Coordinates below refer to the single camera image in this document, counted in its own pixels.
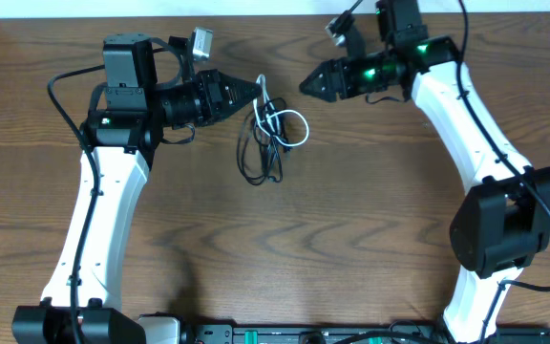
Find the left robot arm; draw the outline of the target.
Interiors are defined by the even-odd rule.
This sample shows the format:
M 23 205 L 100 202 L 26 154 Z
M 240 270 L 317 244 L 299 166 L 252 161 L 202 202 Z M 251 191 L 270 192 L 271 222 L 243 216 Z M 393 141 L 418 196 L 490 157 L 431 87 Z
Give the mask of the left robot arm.
M 120 33 L 103 42 L 104 82 L 86 119 L 72 130 L 82 150 L 81 178 L 64 247 L 35 306 L 16 309 L 20 343 L 192 343 L 194 330 L 156 312 L 138 319 L 121 310 L 123 260 L 140 193 L 165 128 L 223 121 L 257 98 L 261 87 L 217 70 L 213 33 L 196 28 L 167 40 Z

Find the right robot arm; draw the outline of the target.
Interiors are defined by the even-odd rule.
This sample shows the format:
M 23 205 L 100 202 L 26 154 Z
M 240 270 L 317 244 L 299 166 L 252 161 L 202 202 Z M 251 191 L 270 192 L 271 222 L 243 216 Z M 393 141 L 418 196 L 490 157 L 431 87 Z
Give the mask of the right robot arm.
M 368 53 L 344 11 L 326 31 L 346 55 L 322 62 L 300 91 L 327 102 L 361 96 L 375 104 L 398 86 L 426 115 L 465 194 L 449 229 L 459 274 L 434 338 L 492 341 L 508 290 L 550 242 L 550 168 L 535 168 L 507 140 L 476 93 L 465 45 L 430 35 L 416 2 L 379 1 L 375 15 L 384 49 Z

